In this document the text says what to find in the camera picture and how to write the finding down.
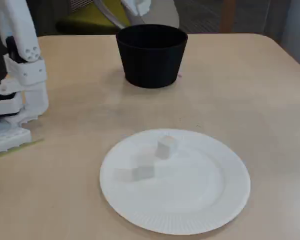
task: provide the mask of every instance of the white cube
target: white cube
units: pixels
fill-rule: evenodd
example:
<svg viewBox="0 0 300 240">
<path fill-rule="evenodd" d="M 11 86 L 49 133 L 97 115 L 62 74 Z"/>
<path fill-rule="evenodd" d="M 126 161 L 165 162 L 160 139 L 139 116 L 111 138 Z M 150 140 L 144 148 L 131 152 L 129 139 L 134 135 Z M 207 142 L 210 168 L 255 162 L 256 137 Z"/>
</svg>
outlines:
<svg viewBox="0 0 300 240">
<path fill-rule="evenodd" d="M 160 159 L 169 159 L 178 148 L 178 141 L 172 136 L 164 136 L 158 142 L 155 156 Z"/>
<path fill-rule="evenodd" d="M 155 177 L 155 165 L 138 166 L 132 170 L 132 180 L 140 181 Z"/>
</svg>

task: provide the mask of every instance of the floor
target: floor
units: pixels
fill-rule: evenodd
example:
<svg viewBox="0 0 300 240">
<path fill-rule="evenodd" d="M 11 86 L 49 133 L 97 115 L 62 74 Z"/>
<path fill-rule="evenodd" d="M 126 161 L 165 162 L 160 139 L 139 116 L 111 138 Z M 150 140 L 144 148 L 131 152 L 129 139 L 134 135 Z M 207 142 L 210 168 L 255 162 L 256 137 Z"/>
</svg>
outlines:
<svg viewBox="0 0 300 240">
<path fill-rule="evenodd" d="M 180 16 L 180 28 L 187 33 L 215 33 L 219 31 L 223 0 L 174 0 Z M 234 32 L 262 33 L 269 0 L 237 0 Z M 0 40 L 0 80 L 6 71 L 2 55 L 5 53 Z"/>
<path fill-rule="evenodd" d="M 224 0 L 174 0 L 180 28 L 191 34 L 217 33 Z M 236 0 L 233 32 L 262 33 L 269 0 Z"/>
</svg>

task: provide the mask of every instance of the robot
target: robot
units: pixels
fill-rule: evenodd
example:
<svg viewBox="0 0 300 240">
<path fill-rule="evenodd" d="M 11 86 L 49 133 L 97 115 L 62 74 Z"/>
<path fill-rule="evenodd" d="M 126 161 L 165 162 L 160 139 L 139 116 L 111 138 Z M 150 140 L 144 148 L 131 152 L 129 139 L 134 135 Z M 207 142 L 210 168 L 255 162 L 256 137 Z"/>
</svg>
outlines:
<svg viewBox="0 0 300 240">
<path fill-rule="evenodd" d="M 26 0 L 0 0 L 0 38 L 8 77 L 0 82 L 0 152 L 32 141 L 22 124 L 49 106 L 46 65 Z"/>
</svg>

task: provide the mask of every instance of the chair backrest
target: chair backrest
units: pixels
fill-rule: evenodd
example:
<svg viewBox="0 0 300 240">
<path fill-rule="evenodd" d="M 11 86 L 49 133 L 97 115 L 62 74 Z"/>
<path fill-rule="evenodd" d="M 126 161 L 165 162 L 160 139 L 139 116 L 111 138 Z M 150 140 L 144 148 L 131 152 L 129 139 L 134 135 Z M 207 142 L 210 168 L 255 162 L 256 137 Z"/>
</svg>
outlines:
<svg viewBox="0 0 300 240">
<path fill-rule="evenodd" d="M 78 9 L 84 8 L 94 0 L 70 0 L 71 11 L 74 12 Z"/>
<path fill-rule="evenodd" d="M 92 3 L 93 0 L 70 0 L 72 12 Z M 235 22 L 237 0 L 223 0 L 219 32 L 231 33 Z"/>
</svg>

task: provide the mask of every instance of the table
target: table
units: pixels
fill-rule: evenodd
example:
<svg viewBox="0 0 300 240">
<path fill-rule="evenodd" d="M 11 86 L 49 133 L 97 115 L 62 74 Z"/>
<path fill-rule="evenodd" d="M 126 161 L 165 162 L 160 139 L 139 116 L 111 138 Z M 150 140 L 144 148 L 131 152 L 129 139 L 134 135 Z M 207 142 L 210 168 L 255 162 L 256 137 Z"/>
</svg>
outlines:
<svg viewBox="0 0 300 240">
<path fill-rule="evenodd" d="M 255 34 L 190 35 L 181 78 L 124 80 L 114 36 L 45 36 L 50 107 L 32 146 L 0 157 L 0 240 L 300 240 L 300 65 Z M 108 150 L 156 128 L 205 133 L 251 177 L 243 212 L 215 231 L 167 236 L 112 210 L 99 187 Z"/>
</svg>

